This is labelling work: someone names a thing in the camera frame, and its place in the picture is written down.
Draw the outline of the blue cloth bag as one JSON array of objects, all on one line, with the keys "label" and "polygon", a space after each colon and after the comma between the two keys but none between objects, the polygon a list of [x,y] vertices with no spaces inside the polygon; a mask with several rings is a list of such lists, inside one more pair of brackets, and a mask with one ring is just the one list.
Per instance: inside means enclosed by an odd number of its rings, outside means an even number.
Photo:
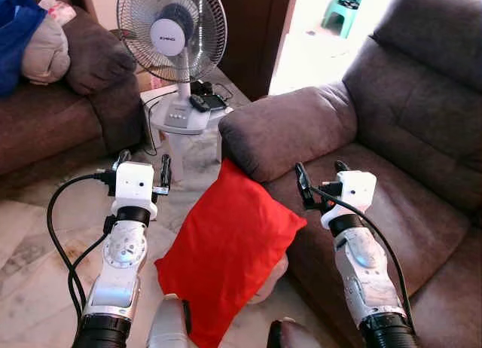
[{"label": "blue cloth bag", "polygon": [[0,0],[0,97],[20,82],[23,55],[46,14],[36,0]]}]

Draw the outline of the black power adapter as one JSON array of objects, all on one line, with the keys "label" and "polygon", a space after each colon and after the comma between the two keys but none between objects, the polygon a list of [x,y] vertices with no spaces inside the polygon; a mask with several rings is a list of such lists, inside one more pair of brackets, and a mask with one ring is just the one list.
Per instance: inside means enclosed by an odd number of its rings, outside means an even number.
[{"label": "black power adapter", "polygon": [[190,83],[191,93],[202,96],[208,104],[211,111],[224,110],[227,107],[226,100],[223,96],[214,92],[213,85],[206,81],[194,81]]}]

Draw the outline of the dark wooden door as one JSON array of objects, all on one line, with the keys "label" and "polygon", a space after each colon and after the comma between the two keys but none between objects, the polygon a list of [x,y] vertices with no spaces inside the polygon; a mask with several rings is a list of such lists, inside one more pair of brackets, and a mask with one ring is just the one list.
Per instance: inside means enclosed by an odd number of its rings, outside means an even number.
[{"label": "dark wooden door", "polygon": [[227,48],[219,68],[250,100],[268,96],[294,0],[221,0]]}]

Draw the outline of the beige pillow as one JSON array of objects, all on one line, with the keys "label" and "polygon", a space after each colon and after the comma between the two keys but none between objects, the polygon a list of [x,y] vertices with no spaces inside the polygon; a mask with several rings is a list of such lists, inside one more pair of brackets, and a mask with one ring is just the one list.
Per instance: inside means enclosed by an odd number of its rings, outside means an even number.
[{"label": "beige pillow", "polygon": [[45,17],[28,42],[21,73],[30,83],[49,85],[66,75],[70,66],[69,43],[62,25]]}]

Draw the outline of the long brown fabric sofa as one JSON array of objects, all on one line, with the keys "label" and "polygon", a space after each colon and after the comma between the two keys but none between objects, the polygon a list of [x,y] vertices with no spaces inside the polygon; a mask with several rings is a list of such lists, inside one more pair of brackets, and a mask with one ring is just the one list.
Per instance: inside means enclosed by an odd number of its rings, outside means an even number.
[{"label": "long brown fabric sofa", "polygon": [[63,26],[66,75],[51,85],[19,80],[0,96],[0,199],[145,138],[133,56],[82,0],[60,1],[76,10]]}]

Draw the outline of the black remote control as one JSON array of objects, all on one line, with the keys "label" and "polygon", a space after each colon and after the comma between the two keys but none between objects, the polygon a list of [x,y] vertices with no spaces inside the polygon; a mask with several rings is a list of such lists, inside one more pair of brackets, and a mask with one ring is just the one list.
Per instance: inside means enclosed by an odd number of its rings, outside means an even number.
[{"label": "black remote control", "polygon": [[200,113],[207,113],[208,111],[211,111],[210,104],[208,104],[206,100],[199,94],[191,94],[188,97],[188,101],[191,107]]}]

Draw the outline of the silver right robot leg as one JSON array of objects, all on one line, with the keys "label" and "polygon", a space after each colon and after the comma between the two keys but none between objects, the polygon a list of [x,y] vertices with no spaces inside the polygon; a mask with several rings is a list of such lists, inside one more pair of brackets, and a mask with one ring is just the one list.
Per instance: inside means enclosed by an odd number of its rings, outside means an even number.
[{"label": "silver right robot leg", "polygon": [[266,348],[322,348],[322,346],[303,325],[285,317],[272,321]]}]

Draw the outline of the brown two-seat sofa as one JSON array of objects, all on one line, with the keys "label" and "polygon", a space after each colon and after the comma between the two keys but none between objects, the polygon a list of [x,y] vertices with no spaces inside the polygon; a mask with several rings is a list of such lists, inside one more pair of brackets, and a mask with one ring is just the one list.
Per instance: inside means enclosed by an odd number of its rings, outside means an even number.
[{"label": "brown two-seat sofa", "polygon": [[287,276],[341,346],[364,348],[333,235],[304,209],[296,163],[377,177],[366,215],[404,271],[421,348],[481,348],[482,1],[392,0],[342,80],[261,98],[219,124],[227,158],[307,219]]}]

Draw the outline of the white table fan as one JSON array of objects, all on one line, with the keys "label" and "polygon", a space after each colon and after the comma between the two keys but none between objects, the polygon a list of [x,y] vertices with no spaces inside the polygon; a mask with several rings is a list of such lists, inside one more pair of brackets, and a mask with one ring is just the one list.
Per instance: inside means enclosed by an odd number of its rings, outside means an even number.
[{"label": "white table fan", "polygon": [[216,69],[227,47],[227,21],[221,0],[117,0],[121,41],[152,76],[174,83],[154,116],[161,129],[197,135],[213,121],[192,97],[191,83]]}]

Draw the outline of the white red plastic packet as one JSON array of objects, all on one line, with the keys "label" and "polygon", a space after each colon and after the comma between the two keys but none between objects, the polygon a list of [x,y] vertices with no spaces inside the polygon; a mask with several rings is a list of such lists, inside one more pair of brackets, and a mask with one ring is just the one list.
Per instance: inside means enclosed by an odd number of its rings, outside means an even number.
[{"label": "white red plastic packet", "polygon": [[47,15],[64,26],[76,18],[76,10],[71,4],[61,0],[39,0],[38,6],[46,10]]}]

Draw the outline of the green plastic stool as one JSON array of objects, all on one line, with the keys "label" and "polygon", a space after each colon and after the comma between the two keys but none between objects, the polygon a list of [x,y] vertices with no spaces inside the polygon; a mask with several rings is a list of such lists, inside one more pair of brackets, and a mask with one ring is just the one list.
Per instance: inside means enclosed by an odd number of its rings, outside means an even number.
[{"label": "green plastic stool", "polygon": [[331,0],[324,11],[320,27],[347,39],[362,0]]}]

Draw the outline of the pale pink pillow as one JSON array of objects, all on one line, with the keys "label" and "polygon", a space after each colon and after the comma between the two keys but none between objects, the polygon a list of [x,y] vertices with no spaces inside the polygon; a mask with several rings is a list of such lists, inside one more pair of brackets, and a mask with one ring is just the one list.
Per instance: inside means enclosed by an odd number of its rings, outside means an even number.
[{"label": "pale pink pillow", "polygon": [[276,263],[272,271],[269,272],[269,275],[265,279],[265,282],[263,282],[261,288],[255,292],[255,295],[251,297],[251,300],[248,300],[247,304],[260,304],[265,301],[274,291],[280,278],[285,275],[288,265],[287,255],[283,254],[282,258],[279,259],[279,262]]}]

